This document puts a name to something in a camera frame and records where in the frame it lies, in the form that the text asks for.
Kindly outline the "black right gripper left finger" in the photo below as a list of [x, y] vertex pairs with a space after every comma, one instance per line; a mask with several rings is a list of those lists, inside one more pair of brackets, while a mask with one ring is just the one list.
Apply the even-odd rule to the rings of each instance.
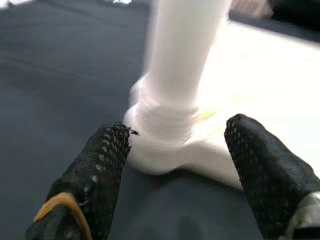
[[131, 150], [131, 128], [100, 126], [50, 187], [26, 240], [106, 240]]

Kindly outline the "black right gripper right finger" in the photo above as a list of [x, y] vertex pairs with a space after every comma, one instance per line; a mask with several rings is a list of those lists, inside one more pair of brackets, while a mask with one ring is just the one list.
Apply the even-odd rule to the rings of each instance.
[[257, 226], [266, 240], [320, 237], [320, 180], [257, 120], [236, 114], [224, 138]]

